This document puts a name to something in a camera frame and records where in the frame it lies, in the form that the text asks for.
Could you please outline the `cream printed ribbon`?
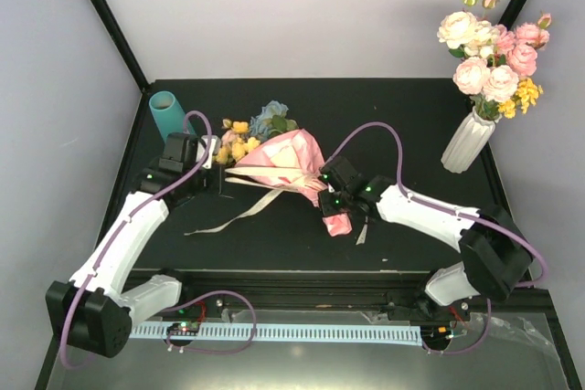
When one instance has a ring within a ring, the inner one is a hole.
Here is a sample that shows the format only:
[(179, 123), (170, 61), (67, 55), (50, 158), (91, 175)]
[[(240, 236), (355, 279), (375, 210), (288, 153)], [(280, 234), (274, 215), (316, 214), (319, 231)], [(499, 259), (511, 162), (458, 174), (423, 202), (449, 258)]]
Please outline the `cream printed ribbon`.
[(330, 189), (322, 183), (318, 177), (319, 173), (309, 173), (297, 168), (286, 167), (264, 167), (264, 166), (243, 166), (229, 168), (229, 177), (225, 178), (226, 183), (244, 184), (265, 188), (268, 192), (263, 195), (252, 207), (243, 213), (232, 217), (227, 222), (212, 228), (199, 229), (185, 232), (186, 237), (195, 234), (215, 234), (233, 222), (250, 216), (255, 216), (269, 204), (271, 204), (282, 193), (294, 193), (307, 195), (310, 201), (317, 203), (317, 196), (325, 191), (331, 195)]

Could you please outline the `yellow and blue flower bunch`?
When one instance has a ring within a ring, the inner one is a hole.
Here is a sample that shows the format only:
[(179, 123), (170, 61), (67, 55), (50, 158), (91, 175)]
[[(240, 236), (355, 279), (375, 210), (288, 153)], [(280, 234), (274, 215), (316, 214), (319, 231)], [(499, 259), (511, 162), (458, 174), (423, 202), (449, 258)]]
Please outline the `yellow and blue flower bunch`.
[(213, 162), (220, 165), (234, 165), (263, 143), (299, 128), (294, 119), (288, 117), (287, 105), (272, 100), (261, 108), (261, 112), (249, 121), (224, 119), (224, 130), (220, 147), (213, 155)]

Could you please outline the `pink wrapping paper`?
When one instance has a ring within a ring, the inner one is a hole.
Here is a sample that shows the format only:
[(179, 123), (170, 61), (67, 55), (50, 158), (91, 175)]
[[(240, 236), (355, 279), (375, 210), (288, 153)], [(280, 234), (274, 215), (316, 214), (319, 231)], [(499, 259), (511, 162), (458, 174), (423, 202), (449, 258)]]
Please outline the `pink wrapping paper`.
[(233, 170), (243, 168), (243, 171), (233, 175), (249, 177), (271, 188), (292, 189), (318, 207), (318, 194), (326, 189), (318, 179), (324, 163), (317, 140), (307, 130), (300, 129), (260, 144), (234, 165)]

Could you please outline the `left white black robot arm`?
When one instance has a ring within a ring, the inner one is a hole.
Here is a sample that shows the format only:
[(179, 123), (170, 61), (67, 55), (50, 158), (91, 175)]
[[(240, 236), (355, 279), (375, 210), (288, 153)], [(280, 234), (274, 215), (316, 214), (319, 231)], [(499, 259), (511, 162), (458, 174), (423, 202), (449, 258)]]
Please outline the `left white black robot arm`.
[(89, 259), (66, 282), (46, 293), (48, 316), (61, 345), (106, 358), (116, 356), (134, 327), (164, 309), (188, 315), (197, 295), (174, 276), (155, 274), (125, 290), (131, 270), (155, 230), (172, 210), (210, 187), (216, 135), (175, 132), (160, 157), (145, 168), (110, 230)]

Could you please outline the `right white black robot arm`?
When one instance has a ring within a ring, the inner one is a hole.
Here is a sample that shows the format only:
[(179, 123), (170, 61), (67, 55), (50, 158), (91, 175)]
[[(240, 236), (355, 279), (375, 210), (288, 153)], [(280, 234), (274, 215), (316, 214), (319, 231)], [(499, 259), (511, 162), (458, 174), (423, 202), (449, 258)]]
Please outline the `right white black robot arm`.
[(415, 298), (418, 314), (435, 320), (456, 301), (483, 296), (504, 301), (522, 283), (535, 259), (511, 216), (498, 206), (485, 209), (441, 202), (383, 176), (341, 176), (329, 171), (319, 180), (323, 216), (361, 212), (409, 227), (457, 252), (461, 260), (430, 275)]

